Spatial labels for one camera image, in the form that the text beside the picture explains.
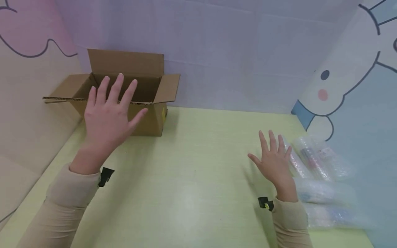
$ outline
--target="plastic wrapping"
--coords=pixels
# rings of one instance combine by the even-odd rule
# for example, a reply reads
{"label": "plastic wrapping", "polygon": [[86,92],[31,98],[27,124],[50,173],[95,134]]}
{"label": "plastic wrapping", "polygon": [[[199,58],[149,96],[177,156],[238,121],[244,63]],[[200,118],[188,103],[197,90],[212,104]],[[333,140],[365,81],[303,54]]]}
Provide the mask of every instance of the plastic wrapping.
{"label": "plastic wrapping", "polygon": [[331,173],[327,170],[326,165],[315,151],[313,141],[310,137],[299,137],[294,140],[293,145],[315,178],[333,181]]}
{"label": "plastic wrapping", "polygon": [[371,228],[369,220],[356,211],[333,205],[304,204],[309,228]]}
{"label": "plastic wrapping", "polygon": [[[287,142],[284,136],[283,136],[283,140],[284,140],[284,148],[285,150],[287,150],[290,144]],[[289,162],[290,162],[289,164],[290,170],[292,171],[294,177],[301,177],[308,179],[314,178],[313,174],[307,169],[306,165],[304,165],[301,158],[298,156],[298,154],[295,152],[294,149],[292,149],[291,151]]]}
{"label": "plastic wrapping", "polygon": [[315,136],[311,136],[311,139],[316,153],[332,174],[333,179],[341,181],[353,176],[352,166],[337,155],[324,140],[318,140]]}
{"label": "plastic wrapping", "polygon": [[349,185],[301,178],[294,178],[294,180],[301,202],[343,206],[357,205],[355,191]]}

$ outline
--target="beige sleeve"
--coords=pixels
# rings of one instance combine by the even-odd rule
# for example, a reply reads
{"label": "beige sleeve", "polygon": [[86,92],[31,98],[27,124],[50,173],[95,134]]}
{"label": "beige sleeve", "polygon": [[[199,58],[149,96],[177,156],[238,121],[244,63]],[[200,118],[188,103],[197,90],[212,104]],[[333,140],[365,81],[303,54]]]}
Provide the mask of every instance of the beige sleeve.
{"label": "beige sleeve", "polygon": [[100,173],[80,175],[65,165],[17,247],[70,247],[84,211],[94,197]]}
{"label": "beige sleeve", "polygon": [[273,224],[279,248],[312,248],[307,214],[301,202],[273,200]]}

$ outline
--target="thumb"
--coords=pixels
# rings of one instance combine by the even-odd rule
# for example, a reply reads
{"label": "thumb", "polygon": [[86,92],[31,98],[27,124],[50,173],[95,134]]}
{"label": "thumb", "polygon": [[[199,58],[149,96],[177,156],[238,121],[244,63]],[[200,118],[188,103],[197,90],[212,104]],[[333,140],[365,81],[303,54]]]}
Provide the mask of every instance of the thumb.
{"label": "thumb", "polygon": [[255,155],[248,153],[248,157],[256,164],[258,168],[261,166],[262,162]]}

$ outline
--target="hand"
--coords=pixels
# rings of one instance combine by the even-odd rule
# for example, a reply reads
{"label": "hand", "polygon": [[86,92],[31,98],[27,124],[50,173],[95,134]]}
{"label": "hand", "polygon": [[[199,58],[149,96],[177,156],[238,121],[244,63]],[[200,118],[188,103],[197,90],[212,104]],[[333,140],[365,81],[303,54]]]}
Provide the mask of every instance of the hand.
{"label": "hand", "polygon": [[261,160],[251,153],[248,154],[248,157],[256,164],[262,175],[274,184],[279,200],[297,202],[296,186],[288,166],[292,147],[288,147],[287,151],[285,151],[283,137],[279,135],[279,146],[277,148],[276,139],[271,130],[269,130],[269,138],[270,149],[262,131],[259,131],[260,145],[262,147]]}
{"label": "hand", "polygon": [[98,92],[95,87],[90,90],[84,114],[87,136],[69,167],[72,172],[97,173],[110,154],[132,134],[148,111],[144,108],[128,121],[127,111],[137,87],[137,80],[131,82],[120,103],[118,98],[124,75],[121,73],[118,75],[106,100],[109,80],[109,77],[104,77]]}

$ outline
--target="light green table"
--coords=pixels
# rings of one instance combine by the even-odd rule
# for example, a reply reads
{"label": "light green table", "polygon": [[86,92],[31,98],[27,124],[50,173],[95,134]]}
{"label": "light green table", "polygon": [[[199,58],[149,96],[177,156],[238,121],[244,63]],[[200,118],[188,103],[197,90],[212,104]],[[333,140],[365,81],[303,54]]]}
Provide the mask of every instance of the light green table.
{"label": "light green table", "polygon": [[[169,108],[162,137],[131,137],[106,161],[115,173],[89,205],[73,247],[276,247],[258,196],[273,186],[247,157],[258,130],[289,141],[305,131],[294,115]],[[48,185],[85,136],[82,123],[0,232],[15,247]],[[361,230],[311,231],[315,247],[372,247]]]}

